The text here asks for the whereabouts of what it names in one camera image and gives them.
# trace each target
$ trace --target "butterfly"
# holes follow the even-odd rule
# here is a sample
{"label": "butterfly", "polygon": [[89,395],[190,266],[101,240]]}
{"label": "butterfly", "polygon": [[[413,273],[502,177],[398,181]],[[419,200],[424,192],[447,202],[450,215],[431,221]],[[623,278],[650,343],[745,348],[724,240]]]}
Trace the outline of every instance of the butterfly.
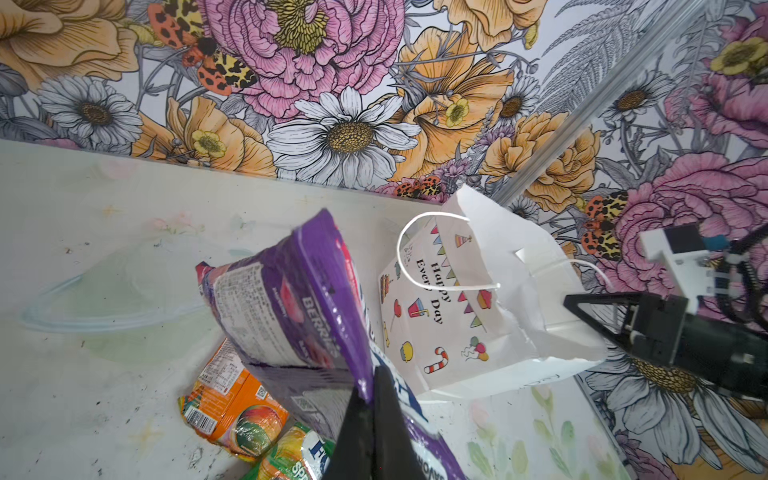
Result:
{"label": "butterfly", "polygon": [[591,220],[581,236],[581,245],[587,253],[606,260],[621,260],[621,245],[614,234],[614,221],[627,206],[627,192],[620,190],[603,197],[595,195],[584,208]]}
{"label": "butterfly", "polygon": [[245,88],[256,83],[256,74],[242,60],[227,55],[211,37],[205,36],[203,16],[194,0],[164,0],[147,7],[149,22],[157,37],[171,48],[190,47],[181,64],[197,69],[205,88],[220,95],[232,94],[232,87]]}
{"label": "butterfly", "polygon": [[417,180],[412,184],[401,184],[395,189],[396,197],[421,198],[429,195],[437,195],[442,191],[440,177],[431,175],[424,180]]}

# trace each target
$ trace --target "candy package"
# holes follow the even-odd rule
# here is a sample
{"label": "candy package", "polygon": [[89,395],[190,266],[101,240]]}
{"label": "candy package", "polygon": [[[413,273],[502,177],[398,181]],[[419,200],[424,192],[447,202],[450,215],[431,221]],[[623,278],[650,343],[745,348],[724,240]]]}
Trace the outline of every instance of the candy package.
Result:
{"label": "candy package", "polygon": [[353,387],[371,405],[374,369],[385,366],[424,470],[464,478],[411,389],[372,341],[352,259],[327,210],[274,247],[218,268],[201,263],[197,275],[243,364],[299,421],[336,439]]}
{"label": "candy package", "polygon": [[275,441],[288,412],[243,367],[224,340],[197,377],[192,393],[179,398],[184,421],[197,434],[254,462]]}
{"label": "candy package", "polygon": [[334,446],[297,423],[241,480],[319,480],[328,469]]}

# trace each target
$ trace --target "candy cane illustration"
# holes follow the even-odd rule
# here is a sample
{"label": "candy cane illustration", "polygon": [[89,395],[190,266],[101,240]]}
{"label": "candy cane illustration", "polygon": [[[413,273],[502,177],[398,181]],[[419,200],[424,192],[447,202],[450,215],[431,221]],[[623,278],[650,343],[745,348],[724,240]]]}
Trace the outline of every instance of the candy cane illustration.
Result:
{"label": "candy cane illustration", "polygon": [[435,363],[434,365],[424,367],[424,372],[426,373],[437,372],[438,370],[443,369],[445,368],[446,365],[448,365],[448,353],[445,353],[444,348],[442,348],[441,346],[437,347],[435,349],[435,353],[442,356],[442,360]]}

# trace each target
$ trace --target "purple snack bag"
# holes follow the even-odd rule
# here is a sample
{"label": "purple snack bag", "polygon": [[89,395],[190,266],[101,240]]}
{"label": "purple snack bag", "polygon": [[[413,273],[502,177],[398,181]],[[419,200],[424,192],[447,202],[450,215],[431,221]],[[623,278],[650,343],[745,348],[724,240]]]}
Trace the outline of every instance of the purple snack bag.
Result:
{"label": "purple snack bag", "polygon": [[373,371],[385,366],[425,477],[465,478],[405,380],[368,337],[362,289],[328,210],[253,257],[218,268],[201,263],[197,278],[243,364],[302,423],[335,439],[353,387],[371,403]]}

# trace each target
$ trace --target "qr code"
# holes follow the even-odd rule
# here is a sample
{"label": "qr code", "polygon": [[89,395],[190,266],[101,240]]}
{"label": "qr code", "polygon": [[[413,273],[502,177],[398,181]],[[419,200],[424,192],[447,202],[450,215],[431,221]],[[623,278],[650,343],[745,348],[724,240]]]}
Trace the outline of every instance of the qr code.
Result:
{"label": "qr code", "polygon": [[259,400],[264,400],[267,395],[269,395],[269,393],[267,393],[266,389],[264,388],[264,385],[259,385],[259,391],[256,392],[256,398],[258,398]]}
{"label": "qr code", "polygon": [[316,412],[317,411],[315,406],[309,400],[305,399],[301,395],[299,395],[299,396],[292,396],[291,400],[293,400],[293,403],[295,403],[296,406],[299,407],[300,409],[302,409],[302,411],[304,411],[304,412]]}
{"label": "qr code", "polygon": [[187,419],[187,423],[189,423],[194,429],[200,430],[200,432],[205,435],[210,435],[213,433],[217,424],[216,420],[202,413],[200,410],[194,408],[193,406],[187,407],[187,410],[184,412],[184,418]]}

